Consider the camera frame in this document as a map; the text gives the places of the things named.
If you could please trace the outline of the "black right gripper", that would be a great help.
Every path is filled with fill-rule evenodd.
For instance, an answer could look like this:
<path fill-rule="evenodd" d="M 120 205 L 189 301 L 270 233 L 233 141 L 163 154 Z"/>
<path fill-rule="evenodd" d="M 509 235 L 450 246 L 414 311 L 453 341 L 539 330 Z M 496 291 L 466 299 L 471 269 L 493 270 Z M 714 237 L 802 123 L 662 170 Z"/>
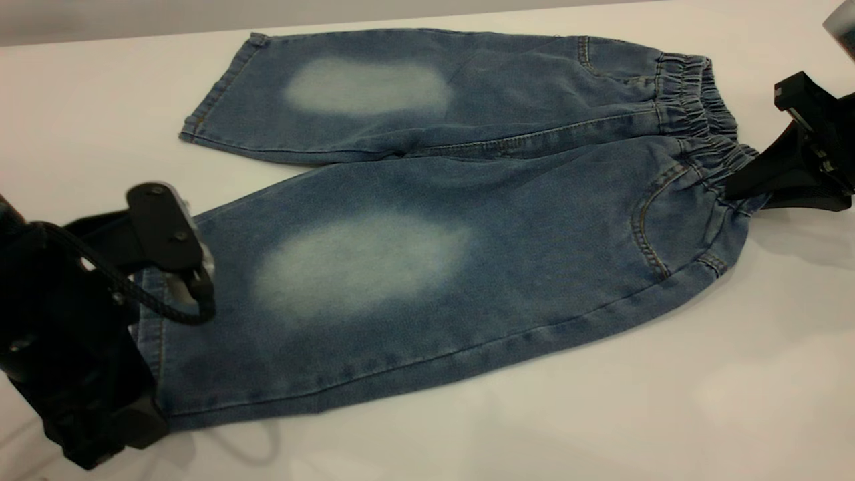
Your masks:
<path fill-rule="evenodd" d="M 727 197 L 769 196 L 763 210 L 851 209 L 852 108 L 804 72 L 776 84 L 775 107 L 787 112 L 795 126 L 788 126 L 772 145 L 727 179 Z M 824 194 L 824 183 L 849 196 Z"/>

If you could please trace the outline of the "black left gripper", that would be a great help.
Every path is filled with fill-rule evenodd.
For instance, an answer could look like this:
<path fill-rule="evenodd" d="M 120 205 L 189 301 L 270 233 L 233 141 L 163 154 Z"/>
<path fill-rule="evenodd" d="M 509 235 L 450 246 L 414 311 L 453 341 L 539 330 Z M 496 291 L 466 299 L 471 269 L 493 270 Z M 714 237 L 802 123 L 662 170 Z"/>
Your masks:
<path fill-rule="evenodd" d="M 128 211 L 61 228 L 2 201 L 2 371 L 31 404 L 123 407 L 154 395 L 130 332 L 130 281 L 112 266 L 144 268 Z"/>

